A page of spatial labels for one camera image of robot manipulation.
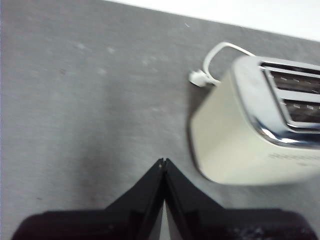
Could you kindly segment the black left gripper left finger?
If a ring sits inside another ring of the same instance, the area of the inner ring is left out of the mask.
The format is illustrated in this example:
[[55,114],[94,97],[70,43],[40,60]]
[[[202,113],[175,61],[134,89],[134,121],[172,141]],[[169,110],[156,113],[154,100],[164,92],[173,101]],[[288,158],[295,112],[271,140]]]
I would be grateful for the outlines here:
[[104,209],[46,211],[25,218],[14,240],[146,240],[163,208],[164,159]]

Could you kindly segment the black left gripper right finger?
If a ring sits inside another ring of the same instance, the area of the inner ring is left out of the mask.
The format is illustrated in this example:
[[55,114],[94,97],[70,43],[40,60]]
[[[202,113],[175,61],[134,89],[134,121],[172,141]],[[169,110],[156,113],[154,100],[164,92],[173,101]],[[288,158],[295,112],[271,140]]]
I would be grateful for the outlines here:
[[305,218],[279,208],[225,208],[164,161],[165,203],[182,240],[316,240]]

